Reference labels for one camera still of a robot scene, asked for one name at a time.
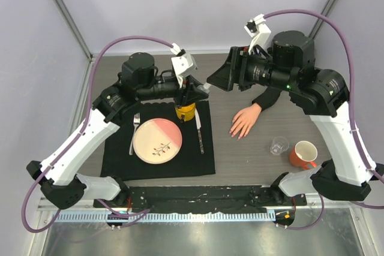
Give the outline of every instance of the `gray tabletop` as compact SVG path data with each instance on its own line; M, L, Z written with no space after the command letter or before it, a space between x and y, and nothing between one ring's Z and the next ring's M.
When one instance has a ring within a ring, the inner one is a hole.
M201 82L225 61L226 55L194 55L199 69L194 76ZM93 97L116 82L121 65L126 56L104 57L98 68ZM159 70L170 69L170 56L155 57ZM224 92L212 87L209 96L212 118L216 174L199 177L180 177L170 179L146 179L128 181L131 186L148 185L269 185L285 171L301 171L290 165L288 156L291 148L300 140L312 142L319 152L316 163L330 159L325 142L316 126L304 115L301 109L289 101L286 92L270 109L265 110L246 138L231 138L229 129L233 116L238 110L249 106L251 100L265 90L255 85L245 92L237 88ZM290 149L280 156L273 156L269 147L274 137L284 136ZM99 176L103 160L104 145L101 145L84 163L80 173Z

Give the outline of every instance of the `black sleeve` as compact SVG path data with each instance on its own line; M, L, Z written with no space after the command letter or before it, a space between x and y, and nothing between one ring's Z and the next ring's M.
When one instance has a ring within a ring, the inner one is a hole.
M268 87L263 93L261 93L252 101L252 104L258 103L262 110L268 109L270 108L270 106L276 103L276 101L280 97L280 93L281 90Z

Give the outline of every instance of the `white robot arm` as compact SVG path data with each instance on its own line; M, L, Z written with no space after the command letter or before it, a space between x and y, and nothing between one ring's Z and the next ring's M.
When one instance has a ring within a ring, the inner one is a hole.
M231 47L224 65L208 77L207 86L230 91L236 83L244 91L260 84L288 91L291 102L318 127L332 159L321 167L280 175L272 187L282 197L318 192L331 200L364 200L372 171L364 165L351 132L349 91L343 77L314 66L314 41L299 31L277 34L268 49L270 55L266 53L263 48L271 31L263 17L260 14L246 24L250 45ZM382 175L383 165L370 158L362 140L361 144L371 169Z
M77 171L93 151L115 133L125 121L131 121L139 111L140 101L173 98L178 107L207 99L202 84L190 74L197 68L194 59L173 44L171 75L159 76L154 58L147 53L135 53L122 65L118 81L102 91L94 101L93 109L82 131L84 122L72 135L42 162L31 161L27 170L37 179L60 154L58 162L40 181L45 197L59 209L67 209L81 200L103 199L115 206L122 206L129 197L123 181L113 177L89 177ZM68 145L78 137L68 149Z

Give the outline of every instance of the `plate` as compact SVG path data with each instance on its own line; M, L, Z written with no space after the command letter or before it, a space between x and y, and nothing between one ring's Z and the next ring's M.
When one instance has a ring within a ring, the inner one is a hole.
M144 162L162 164L180 151L182 136L172 121L155 118L141 124L133 137L136 155Z

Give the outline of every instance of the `artificial hand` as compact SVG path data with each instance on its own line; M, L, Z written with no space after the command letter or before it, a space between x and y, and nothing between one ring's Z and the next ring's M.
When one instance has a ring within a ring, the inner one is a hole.
M232 137L236 136L239 132L239 139L247 136L261 111L262 108L257 103L240 110L232 120L233 125L229 131L229 133L232 134Z

